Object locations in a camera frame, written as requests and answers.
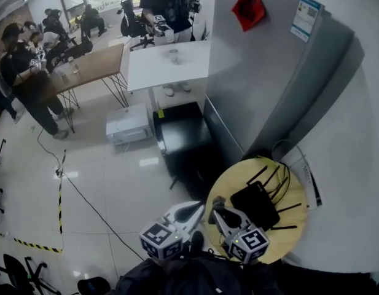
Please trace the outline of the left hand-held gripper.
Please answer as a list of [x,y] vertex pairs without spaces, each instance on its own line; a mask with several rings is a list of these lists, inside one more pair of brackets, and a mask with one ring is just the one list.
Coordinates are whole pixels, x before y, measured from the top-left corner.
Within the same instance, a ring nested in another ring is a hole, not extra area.
[[184,202],[148,225],[139,233],[144,251],[156,260],[168,260],[181,253],[189,235],[198,226],[205,205],[201,201]]

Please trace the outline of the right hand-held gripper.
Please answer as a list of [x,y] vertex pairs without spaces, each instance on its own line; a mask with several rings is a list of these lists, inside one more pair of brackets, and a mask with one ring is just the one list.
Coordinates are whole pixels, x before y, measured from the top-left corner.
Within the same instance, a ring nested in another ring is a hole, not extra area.
[[245,213],[227,206],[223,210],[213,210],[211,216],[219,233],[227,236],[222,247],[228,257],[248,264],[265,254],[270,241]]

